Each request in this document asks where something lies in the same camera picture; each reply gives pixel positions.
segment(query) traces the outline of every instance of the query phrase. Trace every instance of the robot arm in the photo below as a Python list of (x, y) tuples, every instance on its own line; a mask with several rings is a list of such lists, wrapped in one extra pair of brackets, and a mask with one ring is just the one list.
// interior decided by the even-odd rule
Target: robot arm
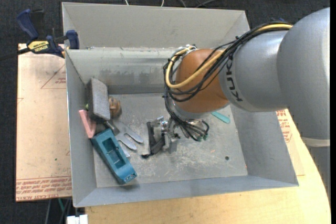
[(180, 124), (203, 119), (229, 103), (251, 112), (288, 108), (329, 186), (329, 49), (330, 8), (293, 26), (261, 26), (226, 47), (189, 47), (165, 69), (166, 107)]

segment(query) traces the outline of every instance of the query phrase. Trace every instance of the foam block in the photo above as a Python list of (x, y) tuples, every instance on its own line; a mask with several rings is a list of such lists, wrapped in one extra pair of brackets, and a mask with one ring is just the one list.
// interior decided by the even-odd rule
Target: foam block
[(89, 117), (98, 123), (111, 119), (107, 86), (98, 79), (91, 78), (87, 84)]

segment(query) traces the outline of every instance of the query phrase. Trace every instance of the blue clamp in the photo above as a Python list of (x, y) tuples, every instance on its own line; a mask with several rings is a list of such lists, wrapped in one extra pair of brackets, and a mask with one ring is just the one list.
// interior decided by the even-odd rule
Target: blue clamp
[[(31, 13), (30, 9), (26, 9), (16, 17), (19, 27), (29, 36), (27, 49), (24, 49), (22, 52), (19, 51), (18, 54), (32, 51), (35, 54), (53, 54), (64, 57), (64, 50), (61, 46), (59, 46), (59, 43), (67, 39), (70, 42), (70, 49), (79, 49), (78, 34), (74, 30), (67, 31), (66, 35), (63, 37), (55, 38), (54, 36), (48, 35), (45, 38), (42, 37), (44, 40), (38, 41), (43, 32), (43, 15), (43, 10)], [(39, 26), (38, 30), (36, 29), (34, 23)]]
[(67, 38), (69, 39), (70, 42), (70, 49), (79, 49), (79, 39), (78, 39), (78, 34), (76, 33), (75, 30), (68, 30), (66, 33)]
[(16, 21), (19, 24), (22, 31), (26, 32), (30, 37), (30, 40), (28, 41), (27, 45), (33, 40), (36, 40), (38, 38), (39, 33), (30, 19), (30, 9), (25, 9), (19, 15), (17, 15)]
[(91, 142), (120, 184), (136, 178), (133, 166), (110, 128), (92, 137)]

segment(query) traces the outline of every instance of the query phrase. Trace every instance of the cardboard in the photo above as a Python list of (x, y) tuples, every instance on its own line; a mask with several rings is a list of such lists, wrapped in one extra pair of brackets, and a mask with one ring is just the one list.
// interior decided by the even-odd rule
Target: cardboard
[(65, 60), (18, 56), (16, 201), (72, 195)]

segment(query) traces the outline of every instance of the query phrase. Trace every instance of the wooden surface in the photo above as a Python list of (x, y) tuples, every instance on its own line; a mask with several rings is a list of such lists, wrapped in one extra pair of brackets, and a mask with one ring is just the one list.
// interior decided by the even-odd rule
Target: wooden surface
[(329, 224), (331, 212), (323, 182), (298, 131), (291, 129), (300, 158), (300, 162), (293, 163), (295, 170), (300, 170), (298, 187), (88, 207), (89, 223)]

